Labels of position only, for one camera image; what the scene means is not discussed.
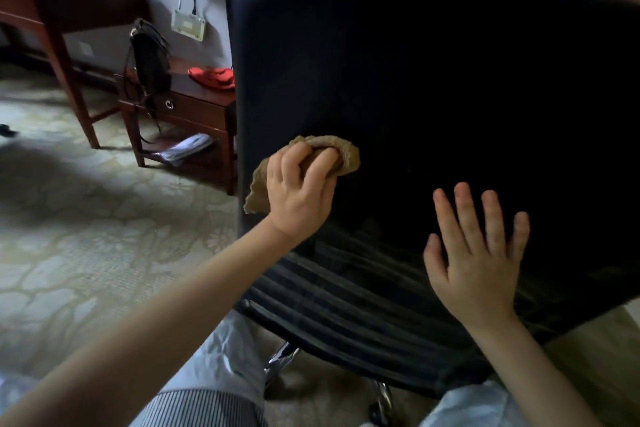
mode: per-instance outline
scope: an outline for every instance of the left hand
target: left hand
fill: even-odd
[[[271,212],[266,220],[297,243],[313,235],[329,216],[337,181],[327,178],[340,157],[336,149],[325,149],[304,180],[300,177],[300,163],[311,152],[307,143],[298,142],[272,155],[267,167]]]

